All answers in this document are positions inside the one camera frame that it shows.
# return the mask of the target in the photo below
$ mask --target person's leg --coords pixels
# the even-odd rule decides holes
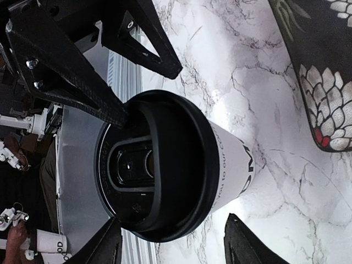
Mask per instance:
[[[42,160],[40,167],[40,183],[43,190],[44,200],[48,209],[52,230],[58,232],[56,210],[56,150],[55,141],[51,143],[46,158]]]

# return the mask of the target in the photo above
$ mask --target black cloth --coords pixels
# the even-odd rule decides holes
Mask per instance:
[[[8,163],[0,163],[0,212],[19,202],[23,205],[23,211],[29,214],[26,223],[28,230],[36,228],[50,231],[51,223],[43,198],[39,171],[40,164],[22,173]],[[0,238],[6,239],[8,230],[0,232]]]

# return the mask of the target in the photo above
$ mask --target white plastic part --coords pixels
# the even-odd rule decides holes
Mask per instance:
[[[18,158],[8,148],[4,146],[4,142],[0,141],[0,161],[7,161],[15,169],[23,169],[23,165]]]
[[[45,127],[48,116],[48,109],[45,108],[42,114],[34,115],[33,126],[28,129],[28,133],[38,135],[38,141],[41,141],[45,135]]]
[[[0,125],[4,125],[6,127],[29,130],[32,127],[32,123],[33,119],[31,117],[18,119],[14,117],[6,117],[4,115],[0,115]]]
[[[11,224],[16,227],[19,221],[26,222],[28,220],[28,214],[17,211],[15,208],[5,209],[0,214],[0,231],[5,231]]]
[[[32,250],[24,251],[24,255],[26,256],[26,259],[29,260],[29,261],[34,260],[34,257],[36,256],[36,254]]]

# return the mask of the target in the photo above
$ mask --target human hand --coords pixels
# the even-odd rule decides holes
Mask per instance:
[[[17,226],[11,226],[10,231],[7,235],[6,249],[17,250],[21,247],[24,241],[27,239],[28,234],[25,223],[20,221]]]
[[[17,155],[21,149],[20,144],[13,136],[7,136],[4,138],[4,146],[15,155]]]

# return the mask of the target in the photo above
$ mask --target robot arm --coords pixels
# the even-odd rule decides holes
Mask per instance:
[[[15,169],[23,169],[23,165],[20,163],[18,158],[8,148],[4,146],[4,142],[0,141],[0,161],[7,161]]]
[[[11,224],[17,226],[20,220],[27,222],[28,219],[28,214],[16,211],[15,208],[5,209],[0,214],[0,231],[5,231]]]
[[[24,129],[29,134],[37,135],[38,141],[41,141],[45,134],[56,132],[56,128],[61,124],[62,113],[62,106],[53,103],[49,109],[45,108],[42,114],[36,114],[32,117],[15,118],[0,115],[0,125]]]
[[[136,26],[158,55],[131,36]],[[167,78],[175,79],[182,70],[152,0],[0,0],[0,51],[9,72],[35,97],[121,128],[127,110],[83,56],[98,40]]]

